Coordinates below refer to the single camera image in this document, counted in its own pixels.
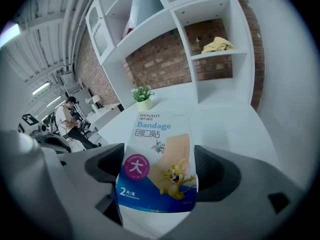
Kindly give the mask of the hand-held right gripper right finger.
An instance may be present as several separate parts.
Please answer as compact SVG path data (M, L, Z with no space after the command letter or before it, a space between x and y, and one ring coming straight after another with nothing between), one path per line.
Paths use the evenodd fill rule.
M299 186L262 160L200 145L194 155L196 205L165 240L267 240L303 197Z

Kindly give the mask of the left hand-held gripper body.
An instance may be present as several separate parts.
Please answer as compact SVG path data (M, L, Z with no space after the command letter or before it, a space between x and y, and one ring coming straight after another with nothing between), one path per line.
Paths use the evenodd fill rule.
M31 137L44 137L52 134L51 128L47 124L38 121L37 118L29 113L22 115L17 130L19 133L24 133Z

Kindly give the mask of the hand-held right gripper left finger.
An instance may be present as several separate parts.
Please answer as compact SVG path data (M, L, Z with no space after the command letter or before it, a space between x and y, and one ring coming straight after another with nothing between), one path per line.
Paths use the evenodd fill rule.
M116 195L116 179L121 170L125 144L110 144L95 149L64 153L58 156L68 178L95 210L111 220L112 225L126 229L145 239L155 235L121 214Z

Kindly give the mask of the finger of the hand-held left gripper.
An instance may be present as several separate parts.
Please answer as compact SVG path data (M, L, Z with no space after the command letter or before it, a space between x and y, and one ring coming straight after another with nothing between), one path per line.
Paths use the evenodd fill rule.
M39 137L37 142L42 148L54 150L58 155L71 153L71 147L66 139L57 134L47 134Z

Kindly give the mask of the small blue white packet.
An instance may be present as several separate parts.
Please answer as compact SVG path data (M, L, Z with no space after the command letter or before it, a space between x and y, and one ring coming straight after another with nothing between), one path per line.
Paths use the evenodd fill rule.
M183 112L140 112L116 183L119 205L153 213L190 212L197 199L195 154Z

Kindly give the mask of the fluorescent ceiling light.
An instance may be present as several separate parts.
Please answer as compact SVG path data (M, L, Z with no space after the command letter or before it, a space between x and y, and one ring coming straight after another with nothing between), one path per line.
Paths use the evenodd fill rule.
M46 105L46 108L50 107L52 104L54 104L55 102L57 102L62 96L58 96L57 98L55 98L54 100L52 100L51 102L49 102L47 105Z
M10 24L0 34L0 49L5 46L10 40L14 39L20 34L20 27L17 23Z
M41 86L39 86L37 89L35 89L32 92L32 95L36 95L37 93L39 93L40 91L42 91L43 89L49 87L51 85L51 83L49 81L45 82L44 84L42 84Z

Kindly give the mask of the grey cabinet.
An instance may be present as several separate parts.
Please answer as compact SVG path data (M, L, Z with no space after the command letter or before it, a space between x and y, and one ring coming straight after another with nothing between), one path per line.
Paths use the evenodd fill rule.
M85 116L87 116L89 113L93 111L92 105L86 102L86 100L89 100L92 98L87 88L77 90L75 93L73 93L73 96L79 102L77 106L81 109L81 111L85 114Z

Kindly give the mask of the small white side table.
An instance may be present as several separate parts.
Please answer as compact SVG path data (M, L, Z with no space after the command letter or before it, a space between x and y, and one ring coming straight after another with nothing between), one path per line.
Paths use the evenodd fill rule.
M97 132L101 130L112 119L118 116L124 110L121 103L109 104L98 109L97 112L92 112L86 117L86 121L90 124L89 130Z

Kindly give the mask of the white table lamp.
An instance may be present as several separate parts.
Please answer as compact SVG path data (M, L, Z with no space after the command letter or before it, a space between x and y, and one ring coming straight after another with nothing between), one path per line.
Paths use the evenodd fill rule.
M101 109L103 107L101 105L101 98L97 94L92 97L92 102L97 107L97 109Z

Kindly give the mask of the white desk with hutch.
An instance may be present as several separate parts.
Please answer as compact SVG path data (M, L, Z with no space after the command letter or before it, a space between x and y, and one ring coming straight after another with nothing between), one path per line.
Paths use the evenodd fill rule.
M195 145L226 150L278 168L271 138L251 105L255 81L252 36L238 0L160 0L163 9L123 38L133 0L100 0L115 43L101 65L124 110L99 130L108 143L127 143L138 107L125 58L152 39L177 29L191 82L156 89L154 111L187 113ZM233 50L192 54L186 26L221 19Z

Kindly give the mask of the green plant in cream pot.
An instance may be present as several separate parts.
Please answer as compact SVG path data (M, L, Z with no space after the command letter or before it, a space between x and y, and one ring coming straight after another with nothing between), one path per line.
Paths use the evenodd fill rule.
M150 85L133 88L131 92L133 94L133 99L136 101L139 111L149 111L152 108L153 102L150 97L155 93L152 91Z

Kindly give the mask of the white glass cabinet door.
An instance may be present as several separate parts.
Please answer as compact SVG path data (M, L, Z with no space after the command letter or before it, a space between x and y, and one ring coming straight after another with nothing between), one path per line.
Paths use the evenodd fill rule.
M93 0L85 17L94 52L102 65L116 48L100 0Z

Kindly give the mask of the yellow cloth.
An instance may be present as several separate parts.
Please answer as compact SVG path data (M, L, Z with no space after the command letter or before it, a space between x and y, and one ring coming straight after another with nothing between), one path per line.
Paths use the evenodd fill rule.
M233 44L231 42L229 42L228 40L222 38L222 37L215 37L214 40L205 45L203 47L203 50L201 52L201 54L207 54L207 53L211 53L211 52L220 52L220 51L228 51L228 50L234 50L235 47L233 46Z

